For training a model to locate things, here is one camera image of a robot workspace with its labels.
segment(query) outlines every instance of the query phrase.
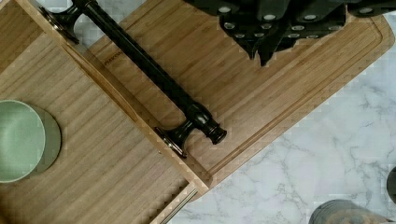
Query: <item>green bowl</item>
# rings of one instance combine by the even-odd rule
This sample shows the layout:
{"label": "green bowl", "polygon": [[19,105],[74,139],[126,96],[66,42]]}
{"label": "green bowl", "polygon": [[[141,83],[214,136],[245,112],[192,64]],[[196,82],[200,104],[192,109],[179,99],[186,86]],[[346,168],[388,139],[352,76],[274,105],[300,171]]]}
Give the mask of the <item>green bowl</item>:
{"label": "green bowl", "polygon": [[49,113],[19,101],[0,101],[0,183],[44,172],[60,147],[61,132]]}

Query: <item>white marble surface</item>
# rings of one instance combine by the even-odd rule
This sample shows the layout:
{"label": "white marble surface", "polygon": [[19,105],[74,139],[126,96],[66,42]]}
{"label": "white marble surface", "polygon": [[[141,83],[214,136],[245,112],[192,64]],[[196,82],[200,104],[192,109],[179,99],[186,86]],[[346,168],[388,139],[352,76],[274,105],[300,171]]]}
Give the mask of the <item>white marble surface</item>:
{"label": "white marble surface", "polygon": [[[396,14],[387,15],[396,32]],[[279,137],[172,224],[307,223],[333,199],[396,219],[396,47]]]}

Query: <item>bamboo board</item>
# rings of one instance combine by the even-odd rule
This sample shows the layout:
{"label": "bamboo board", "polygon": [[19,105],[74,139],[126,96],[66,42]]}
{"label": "bamboo board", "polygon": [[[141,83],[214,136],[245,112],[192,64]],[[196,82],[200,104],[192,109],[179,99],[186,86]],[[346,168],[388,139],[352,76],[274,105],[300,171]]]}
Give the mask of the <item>bamboo board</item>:
{"label": "bamboo board", "polygon": [[[2,63],[0,99],[47,110],[63,145],[45,173],[0,185],[0,217],[7,223],[149,223],[188,182],[15,4],[0,21],[24,15],[18,22],[33,27],[25,34],[35,38],[14,46],[20,55]],[[2,31],[15,38],[12,30]]]}
{"label": "bamboo board", "polygon": [[[250,61],[219,28],[218,19],[179,0],[149,0],[121,26],[229,134],[219,145],[200,132],[187,143],[191,156],[213,177],[210,188],[324,102],[388,50],[394,36],[381,17],[348,18],[344,30],[300,40],[267,67]],[[91,52],[163,127],[182,113],[104,37]]]}

